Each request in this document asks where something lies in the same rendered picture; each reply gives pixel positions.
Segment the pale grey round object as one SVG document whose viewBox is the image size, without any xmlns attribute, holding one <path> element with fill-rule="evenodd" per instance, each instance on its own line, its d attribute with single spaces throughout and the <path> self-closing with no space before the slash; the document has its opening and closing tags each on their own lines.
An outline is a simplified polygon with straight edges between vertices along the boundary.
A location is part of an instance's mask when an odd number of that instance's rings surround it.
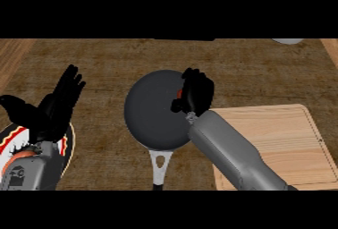
<svg viewBox="0 0 338 229">
<path fill-rule="evenodd" d="M 273 41 L 276 41 L 280 44 L 285 45 L 295 45 L 298 44 L 304 39 L 302 38 L 273 38 Z"/>
</svg>

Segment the black-rimmed striped plate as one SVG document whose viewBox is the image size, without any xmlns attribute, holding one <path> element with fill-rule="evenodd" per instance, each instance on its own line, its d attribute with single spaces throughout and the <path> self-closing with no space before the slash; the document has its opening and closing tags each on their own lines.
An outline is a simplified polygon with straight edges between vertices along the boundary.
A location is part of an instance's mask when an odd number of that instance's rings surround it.
<svg viewBox="0 0 338 229">
<path fill-rule="evenodd" d="M 35 144 L 29 143 L 29 130 L 25 127 L 16 125 L 14 123 L 11 123 L 0 132 L 0 182 L 6 173 L 6 167 L 14 159 L 14 155 L 20 151 L 29 151 L 35 154 L 41 153 L 41 150 L 37 148 Z M 69 166 L 69 161 L 75 148 L 75 132 L 72 125 L 69 125 L 65 136 L 57 141 L 56 145 L 59 155 L 63 157 L 60 174 L 62 178 Z"/>
</svg>

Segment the pale wooden cutting board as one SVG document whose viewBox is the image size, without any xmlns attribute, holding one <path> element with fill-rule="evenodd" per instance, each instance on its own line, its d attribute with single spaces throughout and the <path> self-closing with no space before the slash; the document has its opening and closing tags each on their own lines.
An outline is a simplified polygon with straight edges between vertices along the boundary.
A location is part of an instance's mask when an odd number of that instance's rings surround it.
<svg viewBox="0 0 338 229">
<path fill-rule="evenodd" d="M 305 106 L 243 106 L 212 111 L 254 144 L 289 185 L 299 191 L 338 190 L 338 167 Z"/>
</svg>

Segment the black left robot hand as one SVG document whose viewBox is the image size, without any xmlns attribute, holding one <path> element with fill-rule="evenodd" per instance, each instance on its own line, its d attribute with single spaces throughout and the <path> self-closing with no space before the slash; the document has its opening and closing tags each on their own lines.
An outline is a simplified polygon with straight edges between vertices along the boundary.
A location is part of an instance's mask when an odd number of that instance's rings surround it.
<svg viewBox="0 0 338 229">
<path fill-rule="evenodd" d="M 14 96 L 0 96 L 0 105 L 6 109 L 10 122 L 29 130 L 31 144 L 40 141 L 57 142 L 63 138 L 84 85 L 78 67 L 71 64 L 54 91 L 44 96 L 38 106 Z"/>
</svg>

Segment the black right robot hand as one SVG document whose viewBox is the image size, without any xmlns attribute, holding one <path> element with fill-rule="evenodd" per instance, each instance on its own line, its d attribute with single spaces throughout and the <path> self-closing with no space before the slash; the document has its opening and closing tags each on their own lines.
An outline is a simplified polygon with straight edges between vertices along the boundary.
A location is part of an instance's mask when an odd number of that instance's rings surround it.
<svg viewBox="0 0 338 229">
<path fill-rule="evenodd" d="M 184 79 L 181 87 L 181 98 L 171 101 L 169 110 L 174 113 L 195 113 L 196 116 L 209 109 L 214 97 L 214 81 L 197 70 L 187 68 L 181 74 Z"/>
</svg>

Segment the dark grey frying pan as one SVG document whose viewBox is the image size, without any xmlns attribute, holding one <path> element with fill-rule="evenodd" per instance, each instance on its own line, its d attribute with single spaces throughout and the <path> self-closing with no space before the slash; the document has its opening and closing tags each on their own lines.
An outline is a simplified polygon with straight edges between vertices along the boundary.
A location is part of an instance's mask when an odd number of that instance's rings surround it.
<svg viewBox="0 0 338 229">
<path fill-rule="evenodd" d="M 124 102 L 128 131 L 150 155 L 155 191 L 164 187 L 171 154 L 190 141 L 186 114 L 169 110 L 181 86 L 180 72 L 153 71 L 134 82 Z"/>
</svg>

